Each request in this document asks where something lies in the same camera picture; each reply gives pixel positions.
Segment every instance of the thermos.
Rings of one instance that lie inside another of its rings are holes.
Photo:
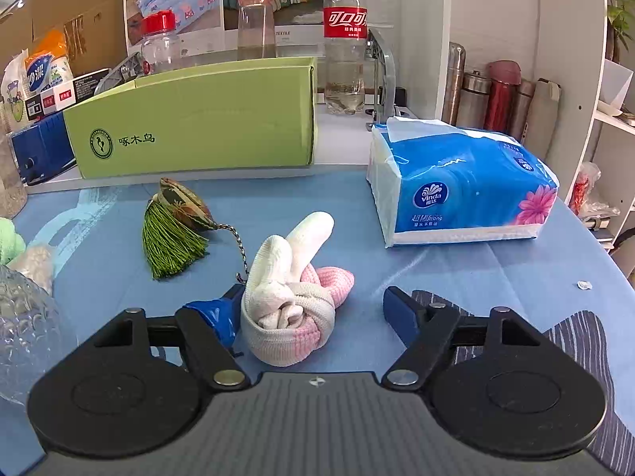
[[[546,159],[558,120],[561,88],[556,82],[538,79],[529,106],[523,145],[538,159]]]
[[[520,66],[514,61],[496,61],[488,65],[488,73],[491,78],[490,101],[483,128],[507,132],[512,104],[521,83]]]
[[[482,129],[485,122],[487,103],[490,99],[491,80],[472,71],[463,76],[463,89],[458,105],[456,126],[466,129]]]
[[[523,79],[518,87],[516,100],[512,107],[512,116],[509,119],[509,128],[507,129],[507,134],[516,141],[521,141],[523,137],[527,123],[527,114],[529,113],[529,105],[531,104],[531,99],[535,91],[536,85],[525,79]]]
[[[448,77],[445,81],[445,97],[443,98],[443,112],[441,114],[441,120],[450,125],[456,125],[465,67],[466,49],[458,43],[450,43]]]

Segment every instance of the stainless steel thermos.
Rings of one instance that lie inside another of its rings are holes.
[[[514,61],[496,61],[487,68],[491,87],[483,128],[507,132],[512,104],[521,83],[520,66]]]
[[[466,129],[482,129],[485,111],[490,99],[491,80],[480,71],[472,71],[463,76],[461,101],[458,106],[456,126]]]
[[[450,125],[456,125],[465,67],[466,49],[458,43],[450,43],[448,77],[445,81],[445,97],[443,98],[443,112],[441,114],[441,120]]]
[[[507,128],[507,134],[516,141],[521,141],[523,137],[527,123],[527,115],[529,113],[529,105],[531,104],[531,99],[535,91],[536,85],[525,79],[523,79],[518,87],[516,100],[512,107],[512,116],[509,119],[509,127]]]

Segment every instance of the rolled sock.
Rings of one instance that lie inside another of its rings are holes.
[[[333,217],[323,211],[311,213],[287,236],[293,259],[289,282],[300,282],[300,276],[307,265],[328,240],[333,231]]]
[[[327,213],[312,213],[284,239],[269,236],[252,264],[241,303],[241,328],[265,363],[287,367],[322,347],[335,327],[335,308],[354,283],[337,267],[310,261],[333,229]]]

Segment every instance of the vinda logo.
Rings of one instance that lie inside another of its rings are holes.
[[[448,200],[448,187],[443,182],[429,182],[421,186],[415,194],[415,206],[421,209],[432,207]]]

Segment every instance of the blue box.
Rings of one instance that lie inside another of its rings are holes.
[[[75,166],[64,114],[51,114],[10,135],[20,177],[26,184],[48,181]]]

